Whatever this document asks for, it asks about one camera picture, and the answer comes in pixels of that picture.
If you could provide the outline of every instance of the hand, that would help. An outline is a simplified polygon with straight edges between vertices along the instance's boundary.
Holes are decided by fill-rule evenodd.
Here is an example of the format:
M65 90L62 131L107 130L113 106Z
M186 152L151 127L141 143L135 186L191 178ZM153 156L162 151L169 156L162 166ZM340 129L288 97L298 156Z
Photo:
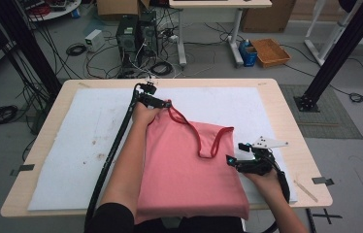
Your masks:
M260 194L267 199L282 197L281 185L279 184L278 174L275 169L270 173L260 176L252 173L244 173L245 177L249 178L257 187Z
M133 123L141 123L147 127L161 109L148 109L144 104L137 102L133 112Z

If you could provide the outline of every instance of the desk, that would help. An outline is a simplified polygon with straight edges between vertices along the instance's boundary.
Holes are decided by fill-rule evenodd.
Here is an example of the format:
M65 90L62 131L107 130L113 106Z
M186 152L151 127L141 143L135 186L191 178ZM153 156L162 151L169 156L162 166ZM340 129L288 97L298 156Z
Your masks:
M237 33L239 31L240 21L242 18L243 8L266 8L271 7L272 3L270 0L227 0L227 1L174 1L169 0L169 4L171 7L180 9L179 11L179 39L178 39L178 53L179 53L179 62L181 68L183 68L187 64L187 60L185 58L184 52L184 44L182 40L182 24L184 21L183 18L183 9L208 9L208 8L230 8L237 9L235 18L234 18L234 29L232 36L228 37L228 43L230 49L233 52L234 58L236 60L236 67L240 67L243 65L243 59L239 54L239 50L236 44ZM219 16L212 16L216 20L219 19Z
M56 17L62 17L64 15L67 15L67 14L73 12L80 5L81 2L82 2L82 0L75 0L74 2L68 1L66 4L65 11L51 10L51 12L48 15L45 15L43 17L29 16L29 18L31 21L44 21L44 20L49 20L49 19L53 19Z
M79 88L132 88L140 80L68 81L66 82L40 131L24 164L34 164L32 171L20 172L1 209L1 215L16 216L72 216L85 215L80 211L27 211L41 168L50 152L60 125L69 111ZM325 207L332 198L325 184L314 184L312 178L321 177L305 140L291 114L276 81L271 79L183 79L159 80L160 87L256 87L263 101L266 114L277 138L286 139L289 147L281 148L290 176L295 181L298 202L294 208ZM252 209L268 209L264 204L253 205Z

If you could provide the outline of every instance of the gray floor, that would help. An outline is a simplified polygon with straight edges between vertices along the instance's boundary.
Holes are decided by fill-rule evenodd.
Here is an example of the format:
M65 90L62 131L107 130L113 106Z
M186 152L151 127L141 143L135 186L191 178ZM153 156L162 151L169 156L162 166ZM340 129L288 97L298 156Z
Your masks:
M116 23L103 22L94 15L79 19L68 16L49 21L49 32L60 53L65 58L65 49L74 43L83 43L83 38L93 29L116 33ZM230 29L231 23L222 24ZM246 34L244 38L274 38L283 45L292 46L312 59L303 44L304 34L308 25L305 22L290 22L284 33L280 34ZM332 24L321 23L313 32L313 39L322 42L328 35ZM217 42L219 35L203 23L187 24L184 29L185 40L189 42ZM53 55L49 46L38 36L49 63L53 66ZM287 65L315 75L319 67L305 58L299 51L285 48L292 56ZM313 77L294 71L285 66L262 69L259 66L236 69L225 44L211 47L186 46L188 66L179 74L176 68L176 79L180 78L273 78L282 84L310 84ZM169 60L176 63L175 47L168 48ZM363 45L358 46L351 57L363 63ZM84 54L69 57L68 65L81 77L83 74ZM119 63L117 48L105 50L94 57L91 65L109 70ZM101 70L91 70L93 74L103 76ZM62 71L58 77L68 79ZM347 92L357 92L363 95L363 68L355 60L348 60L342 67L332 85ZM22 91L23 84L13 66L6 60L0 61L0 107L15 104L21 107L24 100L17 95ZM363 103L351 103L347 96L336 92L350 117L363 135ZM24 122L16 122L0 126L0 209L16 177L10 176L11 171L22 164L21 154L27 144L34 138ZM343 218L331 218L329 224L324 217L314 217L317 232L363 232L363 140L331 140L306 138L306 142L313 154L314 160L322 174L331 178L334 185L329 186L333 197L333 205L326 208L329 215ZM296 210L301 219L308 225L305 210ZM323 209L312 209L314 214L324 214ZM31 217L4 218L0 216L0 232L80 232L83 230L83 216L66 217ZM268 211L251 212L248 229L260 231L272 220Z

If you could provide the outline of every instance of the computer case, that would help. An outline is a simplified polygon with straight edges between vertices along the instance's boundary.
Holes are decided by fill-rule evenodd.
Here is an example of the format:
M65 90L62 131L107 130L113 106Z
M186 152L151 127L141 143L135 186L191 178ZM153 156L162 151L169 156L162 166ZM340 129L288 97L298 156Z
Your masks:
M123 67L140 66L144 54L143 40L137 15L124 15L115 34Z
M156 12L142 12L142 15L140 17L140 27L142 30L143 41L145 44L145 55L156 56L158 51Z

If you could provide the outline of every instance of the orange basket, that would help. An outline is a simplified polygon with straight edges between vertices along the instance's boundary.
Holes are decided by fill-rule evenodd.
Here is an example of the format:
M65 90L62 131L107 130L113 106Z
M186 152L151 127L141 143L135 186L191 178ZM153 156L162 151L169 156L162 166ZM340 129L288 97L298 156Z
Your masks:
M250 41L257 50L257 61L263 68L282 65L290 60L290 55L273 39Z

